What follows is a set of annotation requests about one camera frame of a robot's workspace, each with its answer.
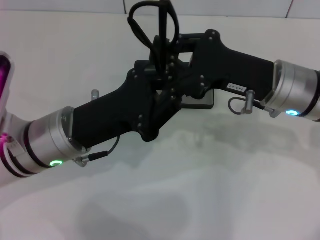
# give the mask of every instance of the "label sticker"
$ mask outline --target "label sticker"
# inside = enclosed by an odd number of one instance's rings
[[[235,91],[239,91],[239,92],[243,92],[243,93],[247,90],[247,88],[244,87],[244,86],[239,86],[239,85],[235,85],[235,84],[232,84],[232,83],[229,83],[226,88],[227,89],[232,89],[232,90],[235,90]]]

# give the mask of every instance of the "white table surface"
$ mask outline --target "white table surface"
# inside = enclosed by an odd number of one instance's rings
[[[231,49],[320,69],[320,20],[179,20],[181,33],[215,29]],[[156,34],[155,17],[138,22]],[[116,14],[1,11],[0,50],[16,64],[7,109],[30,121],[116,90],[149,56]],[[154,142],[128,133],[106,159],[1,188],[0,240],[318,240],[320,124],[236,116],[233,95],[215,93],[212,110],[182,110]]]

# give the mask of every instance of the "black cable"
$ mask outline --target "black cable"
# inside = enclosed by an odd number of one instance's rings
[[[241,97],[232,97],[232,98],[230,98],[229,101],[228,101],[228,108],[230,109],[230,111],[231,111],[233,114],[235,114],[235,115],[242,115],[241,112],[235,111],[235,110],[231,107],[231,102],[232,102],[233,100],[240,100],[240,101],[244,101],[244,102],[245,102],[246,99],[245,99],[245,98],[241,98]],[[256,108],[258,108],[258,109],[260,109],[260,110],[265,110],[265,107],[262,106],[258,101],[254,101],[254,102],[253,102],[253,106],[255,106]]]
[[[172,17],[174,28],[175,28],[173,40],[169,44],[169,46],[172,47],[177,43],[179,39],[180,28],[179,28],[179,21],[178,21],[177,14],[175,12],[175,9],[172,3],[169,0],[138,2],[137,4],[133,5],[128,16],[128,23],[132,29],[132,32],[143,45],[145,45],[147,48],[150,49],[155,69],[159,74],[163,73],[161,71],[159,53],[157,52],[156,48],[153,46],[153,44],[151,43],[150,39],[147,37],[145,32],[141,29],[139,24],[136,22],[136,20],[134,20],[134,14],[135,14],[135,11],[138,10],[139,8],[146,7],[146,6],[160,8],[160,6],[163,6],[164,4],[166,4],[167,6],[167,13]]]
[[[88,155],[87,158],[89,159],[89,161],[92,162],[94,160],[101,159],[101,158],[109,156],[115,150],[115,148],[117,147],[117,145],[119,143],[119,140],[120,140],[120,136],[118,136],[116,138],[116,141],[115,141],[113,147],[109,151],[101,151],[101,152],[97,152],[97,153],[92,153],[92,154]]]

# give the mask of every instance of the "bolt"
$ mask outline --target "bolt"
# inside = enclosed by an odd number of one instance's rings
[[[100,92],[97,89],[91,91],[91,101],[98,99],[100,96]]]

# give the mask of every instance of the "metal pin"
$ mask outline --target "metal pin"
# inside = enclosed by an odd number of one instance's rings
[[[280,111],[274,110],[274,109],[272,109],[270,107],[265,107],[264,110],[266,112],[268,112],[270,117],[272,117],[273,119],[275,119],[276,117],[278,117],[281,114]]]
[[[254,109],[255,91],[249,90],[246,92],[245,105],[241,112],[243,114],[252,114]]]
[[[100,96],[100,92],[97,89],[93,89],[91,91],[91,101],[98,99]]]

